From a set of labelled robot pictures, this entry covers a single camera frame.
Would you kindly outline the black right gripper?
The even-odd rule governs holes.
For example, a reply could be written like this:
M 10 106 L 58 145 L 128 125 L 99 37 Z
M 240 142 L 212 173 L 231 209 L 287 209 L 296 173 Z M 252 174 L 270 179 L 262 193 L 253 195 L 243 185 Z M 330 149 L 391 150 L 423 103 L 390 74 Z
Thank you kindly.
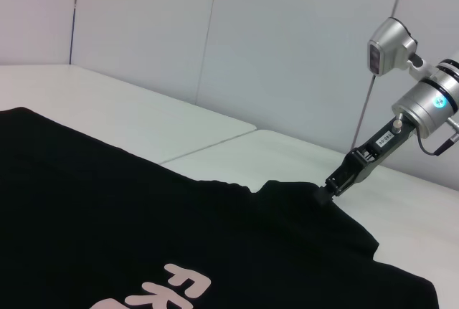
M 349 152 L 343 163 L 325 180 L 325 184 L 313 193 L 313 198 L 320 205 L 333 201 L 334 197 L 342 195 L 355 183 L 362 182 L 408 140 L 415 131 L 415 124 L 402 115 L 401 127 L 395 132 L 396 121 L 397 118 L 391 119 L 367 142 Z

